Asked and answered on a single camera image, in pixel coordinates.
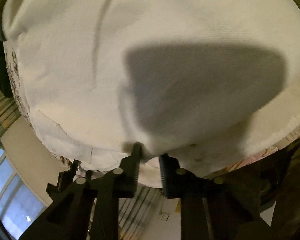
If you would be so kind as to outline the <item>window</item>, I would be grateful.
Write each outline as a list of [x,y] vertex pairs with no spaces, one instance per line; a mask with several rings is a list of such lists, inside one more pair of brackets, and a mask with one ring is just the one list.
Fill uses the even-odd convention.
[[0,141],[0,220],[12,239],[19,239],[45,209],[11,164]]

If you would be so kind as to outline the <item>white pants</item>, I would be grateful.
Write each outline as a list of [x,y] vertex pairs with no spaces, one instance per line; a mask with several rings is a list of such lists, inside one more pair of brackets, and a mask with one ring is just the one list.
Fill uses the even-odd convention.
[[293,0],[7,0],[6,42],[31,107],[87,169],[135,142],[140,183],[169,153],[204,177],[300,127],[300,9]]

